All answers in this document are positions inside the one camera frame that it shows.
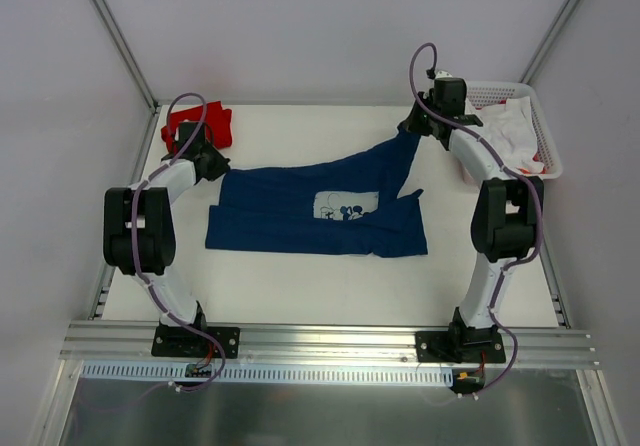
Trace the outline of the blue mickey mouse t-shirt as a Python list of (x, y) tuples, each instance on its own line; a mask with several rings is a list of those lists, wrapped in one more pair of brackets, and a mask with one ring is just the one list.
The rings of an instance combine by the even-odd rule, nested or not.
[(420, 190), (401, 195), (420, 138), (404, 129), (366, 151), (300, 167), (232, 170), (209, 209), (205, 246), (248, 252), (421, 256)]

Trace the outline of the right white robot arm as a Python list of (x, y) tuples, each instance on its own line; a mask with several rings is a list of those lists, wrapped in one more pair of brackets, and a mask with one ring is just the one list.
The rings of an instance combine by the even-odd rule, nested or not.
[(510, 169), (485, 138), (481, 120), (465, 111), (467, 84), (432, 77), (428, 92), (415, 92), (403, 128), (432, 137), (452, 153), (479, 184), (471, 221), (477, 253), (471, 282), (446, 331), (424, 333), (421, 351), (450, 362), (504, 359), (498, 312), (516, 267), (538, 254), (544, 186)]

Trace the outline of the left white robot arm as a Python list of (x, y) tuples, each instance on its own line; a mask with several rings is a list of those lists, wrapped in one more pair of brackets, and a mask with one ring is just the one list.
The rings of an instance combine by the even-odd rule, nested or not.
[(174, 344), (185, 355), (197, 356), (208, 347), (209, 333), (200, 303), (174, 268), (173, 205), (200, 182), (224, 176), (230, 160), (216, 149), (204, 122), (180, 123), (176, 144), (177, 150), (146, 178), (105, 192), (103, 256), (143, 288), (161, 325), (178, 327)]

